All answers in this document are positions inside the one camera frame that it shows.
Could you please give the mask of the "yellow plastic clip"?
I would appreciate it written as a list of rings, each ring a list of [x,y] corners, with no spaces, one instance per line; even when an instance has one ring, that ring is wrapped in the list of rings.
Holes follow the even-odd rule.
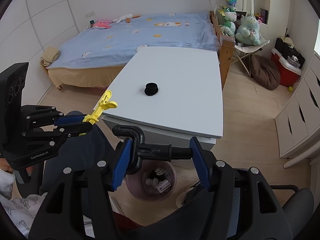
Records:
[[[99,121],[99,118],[102,115],[103,111],[117,108],[118,104],[115,101],[111,101],[111,97],[112,92],[108,89],[105,90],[103,95],[98,100],[96,106],[94,107],[93,113],[86,115],[82,122],[89,122],[90,124],[94,125]]]

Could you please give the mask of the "pink round trash bin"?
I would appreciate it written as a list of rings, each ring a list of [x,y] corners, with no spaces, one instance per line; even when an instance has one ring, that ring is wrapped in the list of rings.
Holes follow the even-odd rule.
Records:
[[[129,192],[138,200],[160,202],[172,194],[176,179],[169,162],[145,160],[137,173],[126,175],[125,181]]]

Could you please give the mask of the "black storage bag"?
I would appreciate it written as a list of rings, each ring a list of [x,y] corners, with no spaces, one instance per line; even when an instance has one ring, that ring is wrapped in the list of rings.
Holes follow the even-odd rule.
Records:
[[[303,64],[305,62],[305,58],[298,52],[296,48],[291,48],[287,43],[285,43],[280,37],[276,39],[275,46],[277,51],[279,51],[284,59],[289,61],[289,59],[293,60],[293,56],[297,58],[296,67],[302,69]]]

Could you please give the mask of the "green dragon plush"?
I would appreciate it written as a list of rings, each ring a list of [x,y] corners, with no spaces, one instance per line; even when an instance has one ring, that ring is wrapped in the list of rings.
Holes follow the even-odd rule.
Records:
[[[235,37],[236,31],[236,11],[231,7],[222,7],[219,11],[222,16],[222,22],[220,24],[220,29],[223,35]]]

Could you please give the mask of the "red cooler box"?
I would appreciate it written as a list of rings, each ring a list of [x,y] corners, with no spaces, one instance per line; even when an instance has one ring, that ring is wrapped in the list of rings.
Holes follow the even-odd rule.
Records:
[[[285,87],[292,87],[301,76],[301,70],[291,65],[281,53],[273,48],[271,60],[276,64],[280,72],[280,84]]]

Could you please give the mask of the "blue blanket bed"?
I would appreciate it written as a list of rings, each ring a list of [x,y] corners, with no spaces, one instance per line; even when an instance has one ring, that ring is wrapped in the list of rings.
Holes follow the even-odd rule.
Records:
[[[46,69],[55,87],[108,87],[142,47],[183,47],[218,51],[207,12],[154,14],[87,28],[65,42],[60,56]]]

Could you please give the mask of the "white cabinet table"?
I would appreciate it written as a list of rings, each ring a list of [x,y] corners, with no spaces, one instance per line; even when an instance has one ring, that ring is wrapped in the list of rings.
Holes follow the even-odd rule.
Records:
[[[144,94],[157,83],[154,96]],[[102,114],[109,127],[140,127],[148,143],[186,147],[192,137],[210,150],[223,136],[223,100],[217,53],[178,47],[144,47],[111,83],[118,104]]]

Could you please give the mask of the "wooden bed frame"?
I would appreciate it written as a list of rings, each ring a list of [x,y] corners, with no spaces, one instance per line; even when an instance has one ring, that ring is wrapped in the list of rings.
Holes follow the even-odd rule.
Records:
[[[210,11],[209,13],[210,13],[210,20],[214,27],[215,35],[217,36],[220,44],[218,56],[219,56],[221,86],[223,89],[228,76],[229,68],[232,62],[235,39],[224,35],[216,19],[215,12]]]

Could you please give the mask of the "white drawer chest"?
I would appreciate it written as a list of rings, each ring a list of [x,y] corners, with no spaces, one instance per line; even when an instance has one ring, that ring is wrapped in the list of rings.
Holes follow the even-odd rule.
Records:
[[[314,54],[298,87],[276,116],[281,158],[294,158],[319,139],[319,97],[319,55]]]

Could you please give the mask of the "teal unicorn plush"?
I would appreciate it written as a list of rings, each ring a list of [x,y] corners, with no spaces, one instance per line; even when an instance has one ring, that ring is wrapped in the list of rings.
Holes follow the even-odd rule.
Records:
[[[248,11],[246,16],[242,16],[240,26],[237,29],[235,38],[238,42],[248,46],[259,46],[260,41],[260,20],[255,18],[253,12]]]

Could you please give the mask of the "pink plush toy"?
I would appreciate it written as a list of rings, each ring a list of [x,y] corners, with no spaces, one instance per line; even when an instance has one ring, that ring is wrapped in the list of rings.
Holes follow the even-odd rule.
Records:
[[[111,22],[109,21],[97,21],[92,25],[93,29],[110,29]]]

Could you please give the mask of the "white folding chair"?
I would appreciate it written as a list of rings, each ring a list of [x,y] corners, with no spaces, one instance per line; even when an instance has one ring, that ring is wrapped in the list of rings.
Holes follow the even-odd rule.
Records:
[[[222,7],[231,7],[233,8],[235,11],[236,11],[236,22],[235,22],[235,26],[236,26],[236,31],[235,31],[235,34],[237,32],[237,29],[238,27],[240,26],[240,20],[241,20],[241,17],[242,16],[246,16],[246,13],[247,11],[237,11],[235,7],[233,6],[223,6],[223,5],[217,5],[215,7],[215,10],[213,12],[215,12],[216,14],[216,19],[219,23],[219,25],[221,24],[222,22],[222,16],[221,14],[219,13],[219,11],[222,9]],[[260,34],[260,41],[261,41],[261,45],[259,46],[248,46],[248,45],[245,45],[243,43],[240,43],[236,40],[235,37],[233,37],[235,39],[235,46],[234,46],[234,51],[233,51],[233,56],[232,56],[232,63],[235,63],[237,61],[239,61],[242,66],[244,67],[245,71],[247,72],[248,75],[251,75],[251,70],[250,70],[250,67],[249,66],[246,66],[245,63],[244,63],[244,59],[248,58],[248,59],[251,59],[251,57],[262,50],[262,48],[266,45],[269,44],[269,40],[266,40],[262,37],[262,35]]]

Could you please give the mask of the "brown bean bag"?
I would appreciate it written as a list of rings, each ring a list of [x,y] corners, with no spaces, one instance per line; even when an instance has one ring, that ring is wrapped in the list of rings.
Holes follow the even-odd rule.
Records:
[[[280,72],[277,65],[263,56],[252,56],[251,75],[259,85],[268,90],[275,90],[280,85]]]

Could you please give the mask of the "white goose plush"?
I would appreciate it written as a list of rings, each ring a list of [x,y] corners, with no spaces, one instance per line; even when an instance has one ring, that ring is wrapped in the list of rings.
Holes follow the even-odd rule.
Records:
[[[127,14],[127,15],[124,15],[124,16],[120,16],[120,18],[116,18],[112,21],[112,23],[120,23],[120,22],[127,22],[127,23],[130,23],[132,19],[134,18],[139,18],[140,15],[133,15],[133,14]]]

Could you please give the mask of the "black round cap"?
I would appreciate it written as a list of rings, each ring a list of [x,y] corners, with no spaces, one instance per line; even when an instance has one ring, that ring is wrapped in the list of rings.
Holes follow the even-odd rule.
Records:
[[[159,88],[157,83],[150,82],[145,85],[144,94],[147,96],[154,96],[158,93]]]

